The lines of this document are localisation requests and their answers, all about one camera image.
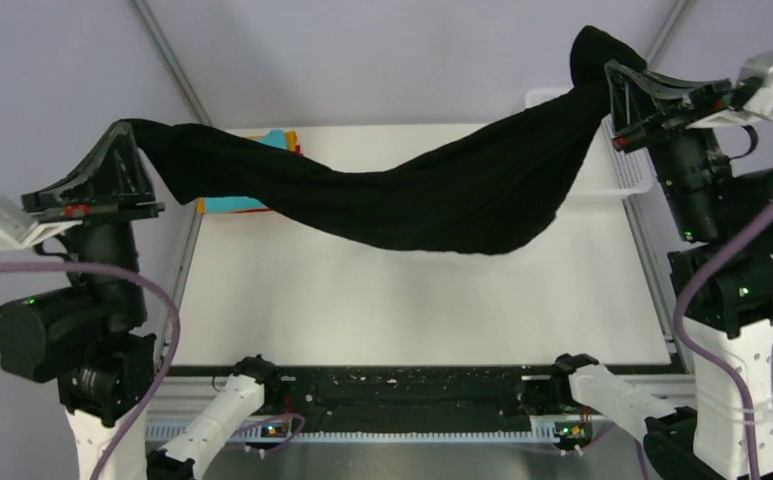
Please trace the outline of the black t-shirt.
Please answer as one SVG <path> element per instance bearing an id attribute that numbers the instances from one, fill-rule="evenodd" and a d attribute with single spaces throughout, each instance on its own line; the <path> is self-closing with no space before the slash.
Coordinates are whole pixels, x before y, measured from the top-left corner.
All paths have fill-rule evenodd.
<path id="1" fill-rule="evenodd" d="M 250 197 L 319 231 L 392 251 L 502 255 L 543 233 L 610 112 L 607 63 L 648 64 L 586 26 L 565 94 L 393 168 L 343 172 L 201 124 L 134 119 L 138 148 L 181 204 Z"/>

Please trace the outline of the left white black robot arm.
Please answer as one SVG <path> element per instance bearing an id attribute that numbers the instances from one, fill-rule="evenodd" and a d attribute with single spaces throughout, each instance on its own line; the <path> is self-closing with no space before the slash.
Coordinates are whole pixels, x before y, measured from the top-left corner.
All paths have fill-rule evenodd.
<path id="1" fill-rule="evenodd" d="M 36 231 L 62 244 L 51 263 L 69 286 L 0 306 L 0 365 L 56 382 L 84 479 L 198 479 L 250 415 L 276 410 L 283 397 L 277 367 L 247 357 L 185 433 L 145 448 L 145 408 L 164 370 L 155 336 L 136 334 L 147 319 L 142 288 L 111 269 L 138 271 L 132 224 L 162 212 L 142 163 L 159 129 L 115 122 L 66 177 L 23 195 L 11 215 L 26 223 L 33 250 L 42 248 Z"/>

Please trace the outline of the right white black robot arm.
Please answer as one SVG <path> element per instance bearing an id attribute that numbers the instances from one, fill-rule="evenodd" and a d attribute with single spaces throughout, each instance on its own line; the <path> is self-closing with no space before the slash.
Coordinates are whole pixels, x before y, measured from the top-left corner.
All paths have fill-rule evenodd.
<path id="1" fill-rule="evenodd" d="M 669 254 L 676 338 L 693 355 L 695 403 L 676 407 L 596 359 L 563 355 L 548 385 L 562 412 L 597 412 L 665 479 L 773 479 L 773 168 L 735 175 L 715 137 L 773 121 L 773 50 L 736 80 L 684 81 L 617 62 L 613 147 L 646 149 L 680 236 Z"/>

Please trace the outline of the white plastic basket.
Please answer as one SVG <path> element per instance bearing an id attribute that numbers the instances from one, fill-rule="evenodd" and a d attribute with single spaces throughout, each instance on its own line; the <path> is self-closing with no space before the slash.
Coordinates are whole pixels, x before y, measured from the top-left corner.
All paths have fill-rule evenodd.
<path id="1" fill-rule="evenodd" d="M 607 115 L 593 137 L 565 205 L 621 202 L 653 187 L 653 171 L 645 151 L 616 151 L 613 133 L 612 118 Z"/>

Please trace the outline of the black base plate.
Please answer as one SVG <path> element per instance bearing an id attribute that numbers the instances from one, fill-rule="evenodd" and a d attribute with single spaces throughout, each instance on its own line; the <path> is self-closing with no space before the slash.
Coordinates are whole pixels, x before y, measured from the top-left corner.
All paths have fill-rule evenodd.
<path id="1" fill-rule="evenodd" d="M 527 433 L 586 440 L 597 413 L 561 396 L 547 367 L 282 367 L 258 414 L 296 413 L 307 433 Z"/>

